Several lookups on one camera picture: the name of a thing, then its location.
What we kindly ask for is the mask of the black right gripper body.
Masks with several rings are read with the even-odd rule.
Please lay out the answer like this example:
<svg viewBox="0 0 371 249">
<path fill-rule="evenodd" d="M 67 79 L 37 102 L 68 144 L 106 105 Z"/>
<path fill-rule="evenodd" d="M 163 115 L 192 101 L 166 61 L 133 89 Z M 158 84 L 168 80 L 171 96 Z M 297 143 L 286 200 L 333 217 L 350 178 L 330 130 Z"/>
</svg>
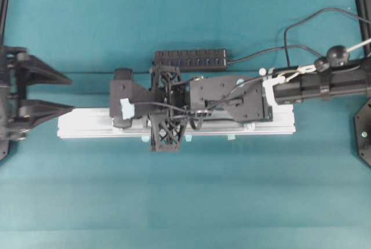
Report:
<svg viewBox="0 0 371 249">
<path fill-rule="evenodd" d="M 148 114 L 151 123 L 151 151 L 178 151 L 188 124 L 187 83 L 180 69 L 158 65 L 152 69 L 151 89 L 154 109 Z"/>
</svg>

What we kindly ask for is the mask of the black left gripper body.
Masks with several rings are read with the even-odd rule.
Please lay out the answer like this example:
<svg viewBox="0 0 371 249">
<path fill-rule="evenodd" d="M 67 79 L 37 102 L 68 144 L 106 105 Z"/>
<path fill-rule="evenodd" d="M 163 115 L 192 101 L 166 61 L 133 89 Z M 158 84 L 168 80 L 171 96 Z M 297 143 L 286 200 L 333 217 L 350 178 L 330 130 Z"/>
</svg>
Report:
<svg viewBox="0 0 371 249">
<path fill-rule="evenodd" d="M 1 46 L 1 141 L 19 140 L 29 130 L 29 118 L 21 115 L 27 98 L 29 55 L 21 47 Z"/>
</svg>

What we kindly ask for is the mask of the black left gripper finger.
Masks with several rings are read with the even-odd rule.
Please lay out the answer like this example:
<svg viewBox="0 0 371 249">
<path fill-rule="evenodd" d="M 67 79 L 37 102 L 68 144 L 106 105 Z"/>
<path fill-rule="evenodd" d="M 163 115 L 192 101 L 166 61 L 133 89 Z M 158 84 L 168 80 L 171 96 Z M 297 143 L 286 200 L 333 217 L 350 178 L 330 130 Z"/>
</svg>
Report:
<svg viewBox="0 0 371 249">
<path fill-rule="evenodd" d="M 44 100 L 22 99 L 19 102 L 19 117 L 27 126 L 38 126 L 46 121 L 71 112 L 74 106 L 47 102 Z"/>
<path fill-rule="evenodd" d="M 26 85 L 71 85 L 72 79 L 51 68 L 41 59 L 27 53 L 17 55 L 17 78 Z"/>
</svg>

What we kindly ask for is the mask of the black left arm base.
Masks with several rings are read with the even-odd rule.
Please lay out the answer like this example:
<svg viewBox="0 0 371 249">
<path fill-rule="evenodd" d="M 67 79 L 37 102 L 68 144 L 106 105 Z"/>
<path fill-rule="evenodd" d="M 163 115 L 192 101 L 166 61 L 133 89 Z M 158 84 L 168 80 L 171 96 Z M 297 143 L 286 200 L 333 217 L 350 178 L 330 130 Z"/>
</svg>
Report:
<svg viewBox="0 0 371 249">
<path fill-rule="evenodd" d="M 10 140 L 0 141 L 0 161 L 4 160 L 8 156 L 10 148 L 11 148 Z"/>
</svg>

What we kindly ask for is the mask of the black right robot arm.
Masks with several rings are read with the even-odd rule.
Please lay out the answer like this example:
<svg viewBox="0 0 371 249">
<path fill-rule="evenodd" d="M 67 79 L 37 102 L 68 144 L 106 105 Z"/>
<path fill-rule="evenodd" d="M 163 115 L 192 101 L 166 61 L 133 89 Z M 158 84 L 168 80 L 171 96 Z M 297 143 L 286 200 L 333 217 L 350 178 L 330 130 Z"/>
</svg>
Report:
<svg viewBox="0 0 371 249">
<path fill-rule="evenodd" d="M 157 60 L 152 69 L 151 92 L 156 99 L 148 118 L 153 151 L 176 151 L 186 127 L 200 130 L 212 114 L 226 111 L 230 121 L 246 124 L 272 121 L 277 106 L 307 99 L 370 94 L 370 59 L 279 68 L 250 78 L 219 76 L 183 81 L 182 72 L 198 71 L 186 60 Z"/>
</svg>

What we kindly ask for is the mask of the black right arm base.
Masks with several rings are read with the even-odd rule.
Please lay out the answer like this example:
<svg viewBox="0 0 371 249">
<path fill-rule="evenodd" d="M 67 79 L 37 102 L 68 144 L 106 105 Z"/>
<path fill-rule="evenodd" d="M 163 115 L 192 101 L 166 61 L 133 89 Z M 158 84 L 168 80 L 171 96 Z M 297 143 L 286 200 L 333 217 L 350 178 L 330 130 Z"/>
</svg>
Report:
<svg viewBox="0 0 371 249">
<path fill-rule="evenodd" d="M 357 154 L 370 167 L 370 99 L 354 115 Z"/>
</svg>

